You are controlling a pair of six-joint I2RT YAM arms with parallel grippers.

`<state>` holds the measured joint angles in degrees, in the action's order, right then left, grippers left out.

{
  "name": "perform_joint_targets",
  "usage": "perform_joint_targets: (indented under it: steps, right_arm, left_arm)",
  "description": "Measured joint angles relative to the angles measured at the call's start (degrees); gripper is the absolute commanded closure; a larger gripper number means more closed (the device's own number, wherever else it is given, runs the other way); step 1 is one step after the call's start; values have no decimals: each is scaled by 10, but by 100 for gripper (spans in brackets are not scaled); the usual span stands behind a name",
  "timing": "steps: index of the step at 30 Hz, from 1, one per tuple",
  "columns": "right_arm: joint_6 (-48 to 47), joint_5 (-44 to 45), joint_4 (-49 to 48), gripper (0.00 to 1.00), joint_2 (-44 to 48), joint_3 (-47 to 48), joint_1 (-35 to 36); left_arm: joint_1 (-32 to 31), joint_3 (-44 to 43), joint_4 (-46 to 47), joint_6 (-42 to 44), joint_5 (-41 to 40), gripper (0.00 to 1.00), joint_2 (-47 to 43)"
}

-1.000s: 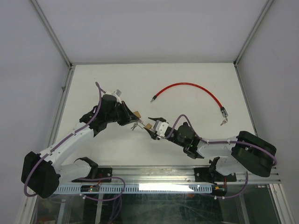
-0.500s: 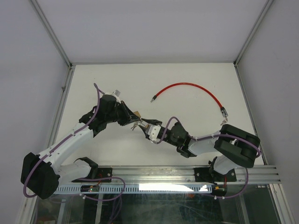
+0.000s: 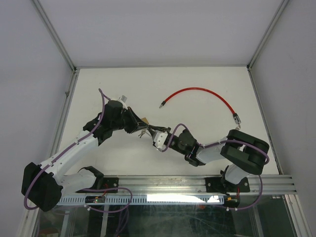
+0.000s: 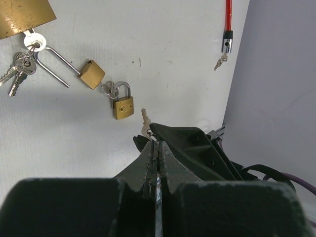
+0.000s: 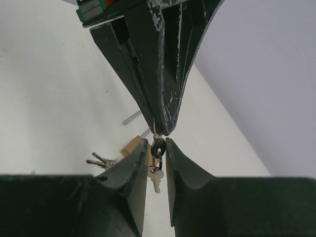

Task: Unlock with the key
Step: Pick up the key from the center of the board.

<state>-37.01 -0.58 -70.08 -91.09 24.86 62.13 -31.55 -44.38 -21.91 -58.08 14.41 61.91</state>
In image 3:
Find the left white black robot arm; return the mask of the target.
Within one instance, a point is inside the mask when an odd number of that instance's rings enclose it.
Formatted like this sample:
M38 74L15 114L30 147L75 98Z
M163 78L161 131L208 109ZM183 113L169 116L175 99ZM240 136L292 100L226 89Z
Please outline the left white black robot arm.
M61 197L89 189L97 192L103 188L104 175L92 166L81 168L77 173L67 175L86 153L99 147L114 131L124 130L131 134L149 125L121 100L110 100L103 104L102 112L89 121L71 144L40 164L29 163L24 169L22 190L24 205L47 212L54 208Z

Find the red cable lock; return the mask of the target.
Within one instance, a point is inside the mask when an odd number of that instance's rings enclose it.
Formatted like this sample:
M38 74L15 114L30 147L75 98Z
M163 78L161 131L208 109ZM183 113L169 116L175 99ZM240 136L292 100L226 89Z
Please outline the red cable lock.
M222 103L223 106L226 107L226 115L228 115L228 112L230 112L231 117L233 118L235 124L238 127L241 127L241 119L238 115L238 113L234 110L234 108L230 105L230 103L222 97L220 94L216 93L215 91L212 91L207 88L202 87L186 87L179 90L176 90L175 92L171 93L169 96L167 96L163 101L161 102L159 108L165 106L165 104L169 104L169 102L176 100L175 97L177 97L177 100L180 100L180 98L184 98L184 94L187 95L186 101L189 100L192 101L201 101L204 105L210 104L210 102L215 102L217 105L215 108L219 108L219 104Z

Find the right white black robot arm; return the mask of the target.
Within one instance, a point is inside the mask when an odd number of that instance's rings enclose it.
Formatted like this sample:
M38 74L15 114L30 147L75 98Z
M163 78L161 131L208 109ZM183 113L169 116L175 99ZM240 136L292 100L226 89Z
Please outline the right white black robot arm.
M214 192L236 193L248 175L261 175L270 161L268 143L237 129L206 145L199 143L186 127L179 135L166 127L150 125L147 130L157 150L166 152L172 149L184 155L185 161L194 167L221 159L230 161L231 164L221 171L219 178L207 182Z

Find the large brass padlock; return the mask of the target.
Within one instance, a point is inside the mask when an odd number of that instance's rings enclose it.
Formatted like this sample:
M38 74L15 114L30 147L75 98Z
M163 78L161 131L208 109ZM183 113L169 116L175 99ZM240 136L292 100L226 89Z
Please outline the large brass padlock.
M143 121L146 124L149 124L148 120L146 118L141 118L141 121Z

